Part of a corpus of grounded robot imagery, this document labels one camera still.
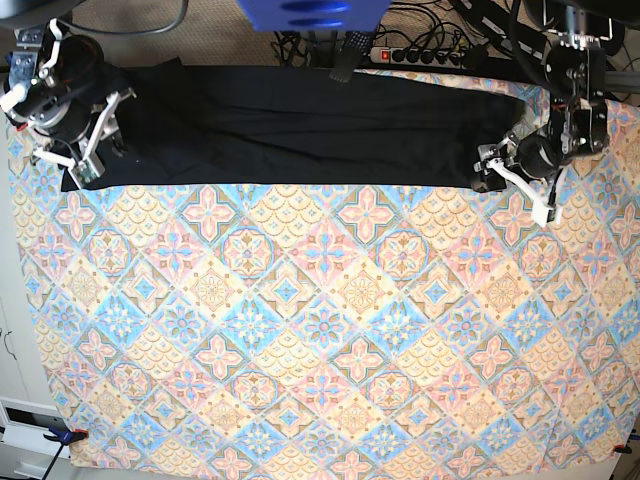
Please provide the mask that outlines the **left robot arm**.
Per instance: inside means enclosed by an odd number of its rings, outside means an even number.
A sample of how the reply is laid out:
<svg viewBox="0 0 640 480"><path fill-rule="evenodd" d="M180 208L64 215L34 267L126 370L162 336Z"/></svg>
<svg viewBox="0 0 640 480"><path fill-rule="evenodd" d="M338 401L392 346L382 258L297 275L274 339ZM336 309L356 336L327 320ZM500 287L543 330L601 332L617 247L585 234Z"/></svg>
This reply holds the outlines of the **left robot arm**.
<svg viewBox="0 0 640 480"><path fill-rule="evenodd" d="M515 1L508 10L491 1L451 5L550 95L548 121L537 132L524 139L509 132L479 147L474 190L532 180L558 187L576 157L599 153L609 141L602 44L613 37L612 20L570 1Z"/></svg>

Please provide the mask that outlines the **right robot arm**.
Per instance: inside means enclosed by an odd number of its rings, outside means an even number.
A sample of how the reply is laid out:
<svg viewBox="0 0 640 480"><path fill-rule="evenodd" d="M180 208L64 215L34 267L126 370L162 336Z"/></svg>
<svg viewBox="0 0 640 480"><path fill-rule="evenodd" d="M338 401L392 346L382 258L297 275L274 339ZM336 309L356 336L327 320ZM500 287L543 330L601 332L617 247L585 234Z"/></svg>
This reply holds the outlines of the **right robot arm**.
<svg viewBox="0 0 640 480"><path fill-rule="evenodd" d="M1 87L1 110L17 129L34 133L37 159L98 176L101 143L116 156L126 147L119 106L136 87L162 85L165 69L122 70L106 63L99 30L74 24L74 1L4 1L1 26L14 32Z"/></svg>

